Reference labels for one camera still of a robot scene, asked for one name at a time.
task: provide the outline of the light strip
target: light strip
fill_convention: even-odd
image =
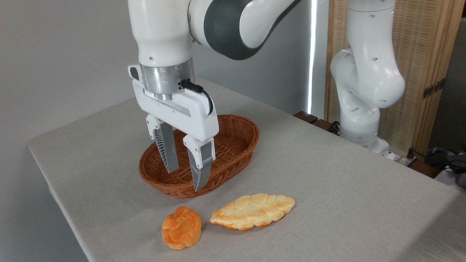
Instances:
[[[309,91],[308,91],[308,114],[311,113],[312,106],[312,72],[314,71],[315,59],[315,39],[317,29],[317,0],[311,0],[311,28],[310,28],[310,48],[309,48]]]

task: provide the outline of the table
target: table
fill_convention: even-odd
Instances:
[[[178,200],[146,184],[138,162],[152,143],[131,100],[29,143],[90,261],[464,261],[466,197],[416,171],[263,103],[199,79],[219,114],[254,121],[251,163],[217,190]],[[255,193],[296,201],[281,221],[242,232],[207,223]],[[171,250],[161,224],[195,210],[202,236]]]

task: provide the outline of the white wall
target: white wall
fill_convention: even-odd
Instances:
[[[197,76],[305,110],[309,6],[303,0],[250,60],[196,48]],[[134,97],[127,12],[124,0],[0,0],[0,261],[86,261],[27,142]]]

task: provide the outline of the bread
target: bread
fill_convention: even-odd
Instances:
[[[283,195],[264,193],[242,196],[215,211],[209,222],[229,229],[250,230],[254,226],[265,227],[290,212],[295,201]]]
[[[201,237],[201,218],[187,207],[178,207],[162,223],[162,238],[172,249],[192,247]]]

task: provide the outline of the cable connector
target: cable connector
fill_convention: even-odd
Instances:
[[[210,98],[210,95],[207,94],[207,92],[204,90],[204,88],[198,84],[195,84],[189,80],[183,80],[181,81],[180,85],[184,88],[187,88],[189,90],[192,90],[197,93],[203,93],[207,99],[209,100],[209,113],[207,114],[208,116],[212,114],[213,111],[213,102],[212,99]]]

